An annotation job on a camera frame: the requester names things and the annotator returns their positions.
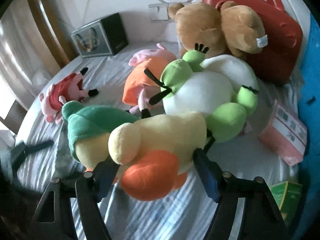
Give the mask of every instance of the bed sheet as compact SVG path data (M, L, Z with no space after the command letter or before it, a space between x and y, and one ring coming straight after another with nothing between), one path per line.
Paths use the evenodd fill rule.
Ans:
M163 43L170 51L178 54L177 43ZM105 104L127 109L121 102L123 86L132 70L127 65L133 53L140 49L156 48L155 43L130 45L114 57L91 59L77 58L67 65L51 83L59 81L71 71L80 71L88 66L84 87L97 87L100 94L85 104ZM222 144L215 144L208 156L225 171L244 179L256 176L265 178L268 184L284 180L296 181L298 168L290 168L278 155L260 143L257 136L268 122L274 100L297 112L295 86L290 82L283 88L259 81L260 94L257 111L249 118L253 131ZM33 190L44 191L53 176L65 176L83 166L69 154L66 125L47 124L36 100L28 112L17 140L36 143L53 137L55 145L28 158L18 172L21 183ZM85 239L76 199L71 199L77 234ZM213 217L216 204L206 196L200 178L193 168L180 190L153 202L140 202L124 193L117 183L108 196L99 203L100 212L113 240L117 239L202 239ZM230 239L236 239L241 223L244 200L238 202L235 223Z

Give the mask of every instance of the brown plush toy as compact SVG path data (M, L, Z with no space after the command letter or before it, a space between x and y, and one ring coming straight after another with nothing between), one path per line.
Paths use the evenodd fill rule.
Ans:
M223 3L221 13L204 2L184 6L177 3L168 8L175 20L177 34L183 46L181 55L204 44L210 50L206 58L226 53L245 60L246 53L260 53L268 38L260 17L251 8L233 1Z
M250 7L227 1L221 6L221 26L231 53L245 60L246 53L256 54L268 44L263 23Z
M181 55L195 48L195 43L210 48L206 57L222 54L226 42L221 29L220 12L204 2L184 6L176 3L168 8L169 17L176 22L177 34L182 43Z

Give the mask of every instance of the stuffed toy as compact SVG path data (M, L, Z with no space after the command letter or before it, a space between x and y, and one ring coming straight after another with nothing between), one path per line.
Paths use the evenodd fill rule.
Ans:
M151 201L181 187L193 166L195 149L204 148L206 124L200 113L138 119L108 106L66 103L71 155L93 170L109 155L120 164L116 175L130 196Z
M207 58L231 53L245 59L246 53L260 53L268 44L263 23L251 8L226 1L220 11L204 2L177 3L168 8L183 46L182 56L201 43L210 48Z
M159 49L144 49L137 52L129 61L129 65L135 68L125 82L122 101L133 106L129 110L131 114L135 114L138 109L141 114L148 113L145 109L150 107L149 98L160 91L159 86L144 74L144 70L148 68L160 78L164 68L176 60L176 56L160 43L157 46Z
M194 50L171 62L159 81L162 92L149 102L163 99L166 114L202 113L213 140L224 142L238 135L255 111L258 83L244 61L230 55L204 61L209 49L203 48L196 43ZM145 73L154 78L149 70Z
M84 97L96 96L99 92L97 89L83 90L83 76L87 73L88 68L83 68L80 73L71 73L55 85L51 85L46 95L40 93L41 110L45 115L46 122L61 124L63 119L61 115L62 106L69 101L82 101Z

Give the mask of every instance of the green and white plush toy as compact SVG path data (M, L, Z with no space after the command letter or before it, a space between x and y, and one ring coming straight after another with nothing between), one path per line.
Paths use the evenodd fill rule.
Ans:
M255 111L259 87L247 63L230 55L205 59L207 51L196 43L194 50L167 65L160 81L146 69L146 75L161 87L149 103L163 99L170 115L202 113L215 142L224 142L238 135Z

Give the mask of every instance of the pink pig plush toy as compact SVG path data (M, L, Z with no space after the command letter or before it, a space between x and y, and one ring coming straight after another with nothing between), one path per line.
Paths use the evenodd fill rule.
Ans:
M57 84L51 85L46 95L40 93L41 110L47 122L55 120L56 124L62 123L61 109L65 103L73 100L81 102L84 97L98 95L97 89L82 89L83 76L87 71L88 68L85 67L78 74L71 73Z
M160 92L160 87L145 75L144 70L148 68L156 78L160 79L164 68L177 59L160 43L157 47L159 49L141 50L129 61L129 66L135 68L125 82L122 101L133 106L130 109L131 114L135 114L137 110L143 114L144 110L150 107L148 99Z

